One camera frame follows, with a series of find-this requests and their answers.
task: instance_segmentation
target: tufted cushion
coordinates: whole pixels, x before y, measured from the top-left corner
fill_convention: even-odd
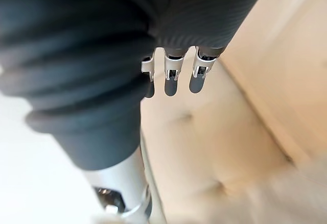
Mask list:
[[[158,49],[155,95],[142,103],[142,130],[170,223],[205,223],[218,199],[287,164],[220,63],[199,94],[189,91],[194,54],[191,48],[177,93],[168,97],[164,55]]]

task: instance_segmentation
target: robotic hand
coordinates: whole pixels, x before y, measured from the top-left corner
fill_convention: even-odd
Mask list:
[[[0,0],[0,90],[27,99],[28,125],[55,137],[109,213],[146,223],[139,105],[154,94],[154,49],[165,48],[172,96],[183,58],[197,46],[197,93],[255,2]]]

